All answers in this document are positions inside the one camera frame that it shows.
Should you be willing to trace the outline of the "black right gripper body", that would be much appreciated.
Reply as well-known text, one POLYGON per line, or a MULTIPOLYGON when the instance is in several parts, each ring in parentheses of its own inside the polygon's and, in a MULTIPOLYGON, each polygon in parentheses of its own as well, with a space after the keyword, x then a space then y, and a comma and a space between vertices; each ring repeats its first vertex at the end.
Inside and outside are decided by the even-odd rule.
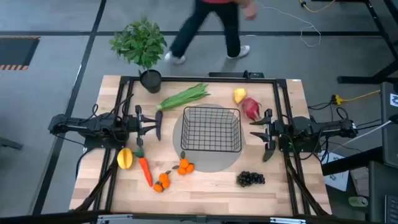
POLYGON ((272 110, 266 109, 264 112, 264 118, 266 121, 266 150, 275 150, 275 141, 273 137, 279 137, 284 132, 284 124, 279 120, 271 121, 272 110))

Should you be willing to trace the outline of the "pink dragon fruit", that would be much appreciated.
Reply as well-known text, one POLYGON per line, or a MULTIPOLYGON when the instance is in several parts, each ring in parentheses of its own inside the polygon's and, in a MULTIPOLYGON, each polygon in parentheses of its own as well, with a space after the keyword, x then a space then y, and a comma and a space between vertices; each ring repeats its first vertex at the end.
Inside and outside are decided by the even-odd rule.
POLYGON ((244 115, 253 121, 257 121, 260 118, 260 107, 261 104, 253 98, 245 98, 242 103, 244 115))

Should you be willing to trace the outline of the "yellow starfruit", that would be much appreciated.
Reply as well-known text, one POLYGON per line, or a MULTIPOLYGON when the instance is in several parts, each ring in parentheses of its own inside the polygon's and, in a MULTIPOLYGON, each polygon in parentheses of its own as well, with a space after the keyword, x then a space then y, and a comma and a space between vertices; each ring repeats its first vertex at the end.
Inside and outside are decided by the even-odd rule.
POLYGON ((123 148, 118 152, 117 162, 121 169, 129 169, 133 162, 133 153, 129 148, 123 148))

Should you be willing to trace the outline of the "orange carrot green top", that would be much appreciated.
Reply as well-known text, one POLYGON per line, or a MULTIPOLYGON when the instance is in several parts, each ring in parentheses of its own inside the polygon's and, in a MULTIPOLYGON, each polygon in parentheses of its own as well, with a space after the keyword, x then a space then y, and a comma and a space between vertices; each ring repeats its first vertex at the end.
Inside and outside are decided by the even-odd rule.
POLYGON ((150 187, 153 185, 152 174, 150 172, 149 163, 144 155, 144 150, 142 147, 138 147, 137 151, 134 152, 134 155, 139 158, 140 167, 144 173, 147 183, 150 187))

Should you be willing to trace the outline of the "yellow lemon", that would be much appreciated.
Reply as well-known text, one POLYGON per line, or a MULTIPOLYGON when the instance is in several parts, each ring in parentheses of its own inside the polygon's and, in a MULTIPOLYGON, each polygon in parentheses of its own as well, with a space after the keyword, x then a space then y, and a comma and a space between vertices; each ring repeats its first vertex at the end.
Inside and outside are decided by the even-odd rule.
POLYGON ((245 88, 237 88, 233 91, 233 100, 238 105, 247 97, 247 90, 245 88))

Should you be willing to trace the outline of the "green bean bundle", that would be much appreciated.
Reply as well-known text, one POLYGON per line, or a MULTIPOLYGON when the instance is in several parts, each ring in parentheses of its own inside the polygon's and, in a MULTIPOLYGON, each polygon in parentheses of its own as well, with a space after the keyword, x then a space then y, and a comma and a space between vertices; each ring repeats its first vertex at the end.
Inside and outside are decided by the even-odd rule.
POLYGON ((199 83, 189 89, 186 89, 176 95, 170 96, 165 99, 163 102, 156 106, 157 110, 170 110, 172 108, 182 106, 184 104, 190 103, 192 101, 196 101, 202 99, 208 95, 210 95, 206 88, 208 84, 199 83))

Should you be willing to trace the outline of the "black grape bunch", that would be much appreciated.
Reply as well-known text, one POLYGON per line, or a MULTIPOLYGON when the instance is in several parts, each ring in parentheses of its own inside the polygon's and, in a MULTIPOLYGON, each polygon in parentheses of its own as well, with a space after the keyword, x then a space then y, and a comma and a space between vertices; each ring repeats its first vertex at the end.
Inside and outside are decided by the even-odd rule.
POLYGON ((236 183, 241 187, 249 187, 253 184, 265 184, 265 177, 263 174, 257 172, 242 171, 236 177, 236 183))

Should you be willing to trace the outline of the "orange tangerine cluster with leaves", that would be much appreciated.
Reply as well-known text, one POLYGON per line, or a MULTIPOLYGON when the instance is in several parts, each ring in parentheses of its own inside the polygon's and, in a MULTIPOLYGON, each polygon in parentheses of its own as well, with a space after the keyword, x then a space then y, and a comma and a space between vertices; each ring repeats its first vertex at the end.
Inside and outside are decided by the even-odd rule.
POLYGON ((159 175, 158 181, 154 184, 153 189, 156 192, 163 192, 165 189, 170 187, 171 181, 169 178, 170 170, 163 172, 159 175))
POLYGON ((182 151, 180 153, 179 165, 173 166, 172 169, 176 170, 180 175, 186 175, 195 170, 195 165, 188 160, 185 151, 182 151))

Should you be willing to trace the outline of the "round grey mat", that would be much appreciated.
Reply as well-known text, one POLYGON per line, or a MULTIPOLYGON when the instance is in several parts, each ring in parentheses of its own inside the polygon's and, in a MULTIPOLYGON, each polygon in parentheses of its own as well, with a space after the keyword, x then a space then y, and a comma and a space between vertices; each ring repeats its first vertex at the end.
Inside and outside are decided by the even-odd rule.
MULTIPOLYGON (((216 104, 201 104, 198 106, 222 107, 216 104)), ((172 135, 172 142, 174 150, 178 156, 182 151, 181 148, 181 133, 182 133, 182 115, 177 119, 172 135)), ((244 133, 242 128, 243 147, 245 144, 244 133)), ((200 172, 220 172, 232 166, 240 157, 241 152, 206 152, 206 151, 185 151, 188 160, 194 163, 195 169, 200 172)))

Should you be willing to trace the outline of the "white paper sheet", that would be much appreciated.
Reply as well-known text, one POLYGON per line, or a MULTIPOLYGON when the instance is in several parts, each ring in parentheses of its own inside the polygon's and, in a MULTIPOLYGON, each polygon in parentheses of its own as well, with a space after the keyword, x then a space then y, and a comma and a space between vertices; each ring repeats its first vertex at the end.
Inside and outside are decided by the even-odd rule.
MULTIPOLYGON (((335 154, 333 152, 329 152, 328 154, 326 154, 325 151, 318 153, 317 157, 319 158, 319 160, 321 160, 322 165, 337 161, 339 159, 344 159, 344 157, 341 155, 335 154)), ((348 186, 348 177, 349 172, 344 171, 337 174, 324 175, 323 179, 325 181, 325 184, 329 187, 333 187, 334 189, 345 192, 348 186)))

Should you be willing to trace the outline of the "green can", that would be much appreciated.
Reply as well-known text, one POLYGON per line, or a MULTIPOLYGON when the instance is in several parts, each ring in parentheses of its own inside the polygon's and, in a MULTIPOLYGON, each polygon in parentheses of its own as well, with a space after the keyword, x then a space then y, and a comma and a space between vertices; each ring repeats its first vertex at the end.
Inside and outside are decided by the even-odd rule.
POLYGON ((369 202, 366 197, 363 196, 354 196, 354 197, 349 197, 348 202, 352 207, 367 207, 369 202))

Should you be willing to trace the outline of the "black floor mat striped edges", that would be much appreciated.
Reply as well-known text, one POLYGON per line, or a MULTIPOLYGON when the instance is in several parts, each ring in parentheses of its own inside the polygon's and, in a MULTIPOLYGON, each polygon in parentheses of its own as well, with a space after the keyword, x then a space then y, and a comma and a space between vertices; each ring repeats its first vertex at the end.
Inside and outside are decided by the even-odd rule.
POLYGON ((27 70, 40 36, 0 35, 0 70, 27 70))

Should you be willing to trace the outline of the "black metal table frame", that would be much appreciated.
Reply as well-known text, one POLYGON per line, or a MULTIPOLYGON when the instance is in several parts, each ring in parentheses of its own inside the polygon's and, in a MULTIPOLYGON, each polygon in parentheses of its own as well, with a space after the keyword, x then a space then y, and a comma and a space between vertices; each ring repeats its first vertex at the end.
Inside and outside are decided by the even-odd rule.
MULTIPOLYGON (((155 107, 167 97, 199 83, 208 84, 210 95, 197 100, 196 105, 216 104, 234 107, 233 90, 245 88, 249 95, 260 101, 263 109, 282 107, 295 116, 308 116, 307 101, 300 80, 288 79, 287 91, 274 91, 275 80, 254 78, 165 77, 158 93, 149 93, 138 81, 120 86, 120 77, 103 78, 97 102, 100 112, 111 110, 117 100, 123 100, 131 90, 132 105, 140 105, 146 116, 153 117, 155 107)), ((149 213, 178 215, 241 215, 291 216, 286 170, 283 155, 276 151, 269 161, 263 162, 263 142, 250 134, 259 132, 257 126, 243 119, 245 144, 239 159, 220 172, 200 172, 187 175, 171 172, 171 185, 162 193, 149 187, 137 161, 130 169, 119 169, 114 182, 107 182, 101 194, 100 208, 106 206, 108 190, 113 189, 110 209, 114 213, 149 213), (241 187, 236 177, 242 171, 257 172, 265 177, 265 184, 241 187)))

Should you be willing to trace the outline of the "silver metal bracket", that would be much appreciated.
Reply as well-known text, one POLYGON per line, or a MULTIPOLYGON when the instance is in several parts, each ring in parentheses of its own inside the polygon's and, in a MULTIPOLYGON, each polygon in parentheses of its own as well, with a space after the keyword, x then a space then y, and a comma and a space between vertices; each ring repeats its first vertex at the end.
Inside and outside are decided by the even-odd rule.
POLYGON ((273 224, 307 224, 306 220, 296 218, 270 217, 269 223, 273 224))
POLYGON ((96 224, 109 224, 110 221, 121 221, 133 218, 134 218, 133 214, 99 215, 96 224))

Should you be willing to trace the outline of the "black desk leg frame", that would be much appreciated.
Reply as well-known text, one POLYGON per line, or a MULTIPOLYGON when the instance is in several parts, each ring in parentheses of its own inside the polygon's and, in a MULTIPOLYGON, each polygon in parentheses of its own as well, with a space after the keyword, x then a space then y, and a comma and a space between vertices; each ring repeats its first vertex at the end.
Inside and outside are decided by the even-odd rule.
POLYGON ((369 0, 311 0, 311 1, 320 1, 320 2, 330 2, 329 5, 325 6, 323 9, 326 9, 328 6, 331 6, 336 2, 355 2, 355 3, 363 3, 367 7, 376 27, 377 31, 375 32, 362 32, 362 31, 327 31, 321 32, 322 36, 376 36, 382 37, 385 41, 389 51, 391 52, 394 60, 385 68, 381 69, 375 75, 370 77, 352 77, 352 76, 339 76, 337 78, 338 83, 340 84, 367 84, 367 85, 378 85, 382 82, 390 82, 397 83, 398 78, 392 78, 391 75, 395 72, 398 72, 398 51, 394 48, 398 43, 393 44, 389 34, 384 28, 379 16, 377 15, 374 6, 371 4, 369 0))

